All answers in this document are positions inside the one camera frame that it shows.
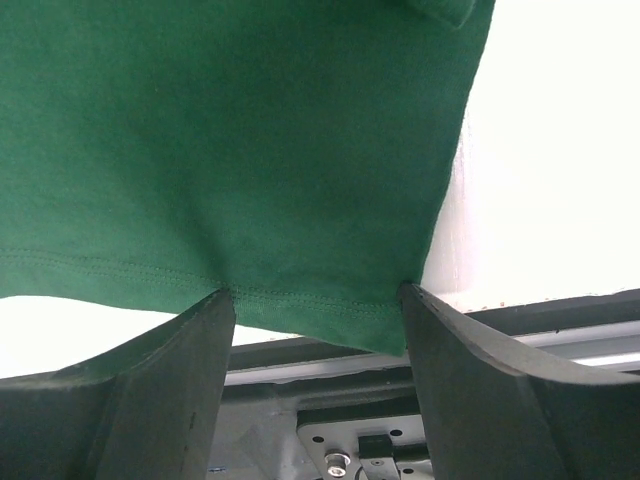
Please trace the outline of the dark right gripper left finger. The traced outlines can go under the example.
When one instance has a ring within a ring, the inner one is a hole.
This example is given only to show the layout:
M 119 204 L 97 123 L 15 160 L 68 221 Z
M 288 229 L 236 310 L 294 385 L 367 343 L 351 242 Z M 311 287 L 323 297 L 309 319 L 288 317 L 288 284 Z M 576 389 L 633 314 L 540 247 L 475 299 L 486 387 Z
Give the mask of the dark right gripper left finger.
M 2 478 L 205 478 L 234 327 L 219 290 L 91 359 L 2 380 Z

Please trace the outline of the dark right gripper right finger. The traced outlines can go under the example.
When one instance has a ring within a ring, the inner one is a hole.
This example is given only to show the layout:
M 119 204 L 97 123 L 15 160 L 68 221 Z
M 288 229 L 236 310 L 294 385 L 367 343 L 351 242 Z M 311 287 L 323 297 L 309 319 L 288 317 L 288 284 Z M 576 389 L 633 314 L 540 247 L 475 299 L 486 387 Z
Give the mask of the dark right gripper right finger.
M 439 479 L 635 479 L 639 379 L 515 340 L 412 284 L 399 288 Z

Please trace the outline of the green t shirt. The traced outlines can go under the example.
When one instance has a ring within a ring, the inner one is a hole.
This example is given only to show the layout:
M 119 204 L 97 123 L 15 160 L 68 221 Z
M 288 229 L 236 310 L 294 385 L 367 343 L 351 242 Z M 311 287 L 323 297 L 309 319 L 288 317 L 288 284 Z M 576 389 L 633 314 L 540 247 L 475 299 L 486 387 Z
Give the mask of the green t shirt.
M 400 355 L 490 1 L 5 1 L 1 293 Z

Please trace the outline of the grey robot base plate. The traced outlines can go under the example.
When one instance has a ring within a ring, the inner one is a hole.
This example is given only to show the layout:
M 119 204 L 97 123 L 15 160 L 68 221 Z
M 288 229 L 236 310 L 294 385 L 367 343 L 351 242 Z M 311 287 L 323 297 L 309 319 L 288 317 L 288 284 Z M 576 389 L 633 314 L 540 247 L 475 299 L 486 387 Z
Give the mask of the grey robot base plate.
M 407 370 L 225 389 L 210 479 L 431 479 Z

